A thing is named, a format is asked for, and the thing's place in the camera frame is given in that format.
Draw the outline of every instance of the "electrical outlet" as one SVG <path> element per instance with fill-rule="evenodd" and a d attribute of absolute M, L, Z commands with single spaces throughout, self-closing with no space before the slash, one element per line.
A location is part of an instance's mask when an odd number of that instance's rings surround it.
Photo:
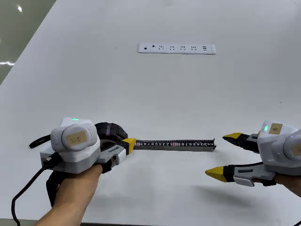
<path fill-rule="evenodd" d="M 191 51 L 197 51 L 197 47 L 196 46 L 190 46 Z"/>
<path fill-rule="evenodd" d="M 169 46 L 170 51 L 175 51 L 175 46 Z"/>
<path fill-rule="evenodd" d="M 161 51 L 163 51 L 164 50 L 164 46 L 163 45 L 159 45 L 158 49 L 161 50 Z"/>
<path fill-rule="evenodd" d="M 215 45 L 140 43 L 138 53 L 216 54 Z"/>

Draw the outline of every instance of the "black cable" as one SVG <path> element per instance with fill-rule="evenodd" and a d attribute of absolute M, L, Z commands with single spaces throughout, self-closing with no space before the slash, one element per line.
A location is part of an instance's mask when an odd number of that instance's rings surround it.
<path fill-rule="evenodd" d="M 293 226 L 300 226 L 300 225 L 301 225 L 301 220 L 298 223 L 294 224 Z"/>
<path fill-rule="evenodd" d="M 33 182 L 38 178 L 38 176 L 47 169 L 52 169 L 56 165 L 58 165 L 60 162 L 62 162 L 63 159 L 61 158 L 60 154 L 55 152 L 52 155 L 48 156 L 48 158 L 43 162 L 42 168 L 31 178 L 31 180 L 22 188 L 22 190 L 13 198 L 11 201 L 11 214 L 13 216 L 14 221 L 16 222 L 17 226 L 20 226 L 20 221 L 18 220 L 16 216 L 16 200 L 24 193 L 26 190 L 33 184 Z"/>
<path fill-rule="evenodd" d="M 31 180 L 22 188 L 22 190 L 13 198 L 11 201 L 11 214 L 13 215 L 13 219 L 16 222 L 17 226 L 20 226 L 20 221 L 18 220 L 16 216 L 16 210 L 15 210 L 15 205 L 16 205 L 16 200 L 19 198 L 32 184 L 33 182 L 38 178 L 38 176 L 46 170 L 45 167 L 42 167 L 32 178 Z"/>

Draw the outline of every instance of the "white power strip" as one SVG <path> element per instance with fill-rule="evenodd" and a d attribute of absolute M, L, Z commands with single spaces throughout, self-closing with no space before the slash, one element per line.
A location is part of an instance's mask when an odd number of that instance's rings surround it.
<path fill-rule="evenodd" d="M 138 53 L 216 54 L 215 45 L 140 43 Z"/>

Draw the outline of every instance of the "white device housing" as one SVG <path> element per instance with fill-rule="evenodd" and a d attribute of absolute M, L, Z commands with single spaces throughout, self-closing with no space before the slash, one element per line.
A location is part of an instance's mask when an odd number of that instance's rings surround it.
<path fill-rule="evenodd" d="M 62 120 L 61 127 L 54 129 L 54 133 L 52 131 L 52 135 L 56 134 L 58 131 L 60 131 L 63 135 L 64 131 L 67 128 L 70 128 L 65 134 L 68 135 L 85 127 L 87 129 L 85 132 L 87 132 L 87 134 L 90 133 L 90 136 L 87 136 L 86 143 L 81 143 L 77 145 L 78 147 L 76 147 L 76 145 L 72 147 L 67 145 L 66 147 L 65 145 L 62 145 L 66 143 L 66 141 L 60 140 L 59 136 L 52 136 L 52 142 L 47 142 L 46 146 L 40 152 L 42 163 L 48 156 L 53 154 L 55 152 L 54 149 L 56 149 L 56 151 L 59 152 L 60 156 L 63 158 L 63 162 L 57 165 L 53 170 L 78 174 L 90 168 L 96 162 L 101 153 L 100 139 L 97 135 L 95 125 L 91 120 L 81 120 L 66 117 Z"/>
<path fill-rule="evenodd" d="M 265 121 L 257 138 L 259 153 L 266 170 L 301 175 L 301 153 L 293 147 L 301 146 L 301 130 L 276 121 Z"/>

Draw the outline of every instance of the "black strap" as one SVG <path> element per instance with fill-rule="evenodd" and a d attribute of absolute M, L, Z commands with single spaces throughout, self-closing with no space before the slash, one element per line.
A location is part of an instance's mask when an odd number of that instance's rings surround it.
<path fill-rule="evenodd" d="M 46 136 L 43 136 L 43 137 L 40 137 L 39 139 L 36 139 L 35 141 L 31 142 L 29 144 L 29 147 L 30 148 L 34 148 L 34 147 L 37 147 L 47 141 L 50 140 L 50 134 L 49 135 L 46 135 Z"/>

